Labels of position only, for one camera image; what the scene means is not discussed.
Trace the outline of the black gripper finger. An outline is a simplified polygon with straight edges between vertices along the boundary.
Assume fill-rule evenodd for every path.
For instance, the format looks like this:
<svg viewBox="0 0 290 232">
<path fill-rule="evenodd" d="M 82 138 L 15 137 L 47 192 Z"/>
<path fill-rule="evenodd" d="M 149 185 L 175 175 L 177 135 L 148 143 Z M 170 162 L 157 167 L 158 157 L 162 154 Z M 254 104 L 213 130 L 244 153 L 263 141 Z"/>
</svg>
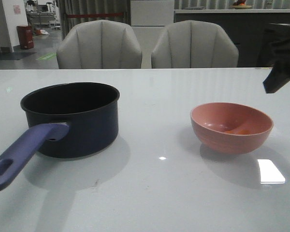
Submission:
<svg viewBox="0 0 290 232">
<path fill-rule="evenodd" d="M 266 93 L 276 93 L 290 81 L 290 64 L 275 64 L 263 81 Z"/>
</svg>

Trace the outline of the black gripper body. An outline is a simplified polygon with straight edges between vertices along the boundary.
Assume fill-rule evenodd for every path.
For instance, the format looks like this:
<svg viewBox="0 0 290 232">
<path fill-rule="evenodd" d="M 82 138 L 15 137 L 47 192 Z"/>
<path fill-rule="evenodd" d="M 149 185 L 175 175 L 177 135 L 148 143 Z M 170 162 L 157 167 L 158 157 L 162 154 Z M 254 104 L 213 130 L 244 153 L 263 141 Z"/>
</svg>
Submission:
<svg viewBox="0 0 290 232">
<path fill-rule="evenodd" d="M 290 38 L 270 43 L 275 77 L 290 77 Z"/>
</svg>

